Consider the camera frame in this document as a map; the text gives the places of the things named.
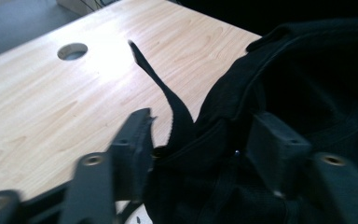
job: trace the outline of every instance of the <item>wood grain surface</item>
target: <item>wood grain surface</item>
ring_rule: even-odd
[[[155,145],[167,142],[171,109],[129,39],[196,119],[208,90],[257,38],[168,1],[124,0],[0,55],[0,189],[29,199],[67,181],[76,160],[104,151],[140,108],[158,117]],[[71,43],[88,52],[59,59]]]

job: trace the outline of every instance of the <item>black nylon strap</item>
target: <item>black nylon strap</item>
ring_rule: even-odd
[[[176,150],[184,147],[186,144],[195,139],[193,129],[194,123],[190,112],[182,100],[158,77],[138,47],[131,41],[129,41],[129,44],[136,63],[138,63],[138,65],[145,70],[145,72],[156,82],[156,84],[158,84],[171,106],[173,114],[172,130],[166,148],[169,151],[172,151],[172,149]]]
[[[127,206],[123,209],[123,211],[117,214],[117,224],[125,224],[127,219],[138,209],[142,203],[133,203],[129,202]]]

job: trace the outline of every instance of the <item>black fabric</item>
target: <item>black fabric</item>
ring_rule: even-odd
[[[275,197],[246,157],[255,110],[282,119],[313,152],[358,166],[358,19],[286,23],[247,50],[188,124],[194,140],[155,160],[145,194],[153,223],[299,223],[300,202]]]
[[[358,17],[358,0],[180,0],[183,6],[258,35],[287,22]]]

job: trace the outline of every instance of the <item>table grommet hole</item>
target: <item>table grommet hole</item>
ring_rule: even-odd
[[[57,56],[64,61],[72,61],[81,58],[87,53],[89,48],[82,43],[73,43],[65,45],[57,52]]]

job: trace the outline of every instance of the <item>gray floor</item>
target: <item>gray floor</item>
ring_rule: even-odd
[[[15,0],[0,5],[0,54],[80,18],[56,0]]]

